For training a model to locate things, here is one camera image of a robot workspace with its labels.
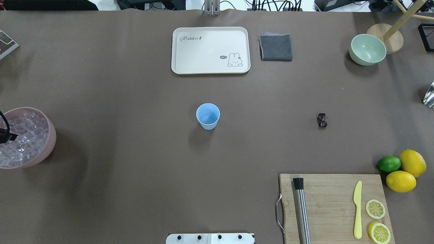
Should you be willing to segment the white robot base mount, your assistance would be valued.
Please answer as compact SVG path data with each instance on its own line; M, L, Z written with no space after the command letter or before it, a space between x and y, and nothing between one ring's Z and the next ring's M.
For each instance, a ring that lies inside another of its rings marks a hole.
M252 233L173 233L166 244L255 244Z

